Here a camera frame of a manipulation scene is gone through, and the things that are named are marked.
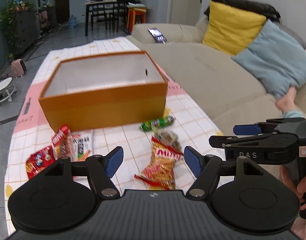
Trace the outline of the person right hand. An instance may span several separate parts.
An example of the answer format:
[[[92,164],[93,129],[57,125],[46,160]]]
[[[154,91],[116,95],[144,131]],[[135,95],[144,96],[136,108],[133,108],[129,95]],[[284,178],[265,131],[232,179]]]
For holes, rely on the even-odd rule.
[[[295,183],[290,179],[289,171],[287,168],[285,168],[284,166],[280,166],[279,172],[283,184],[286,185],[289,189],[291,189],[302,203],[304,201],[303,195],[306,192],[306,176],[296,186]]]

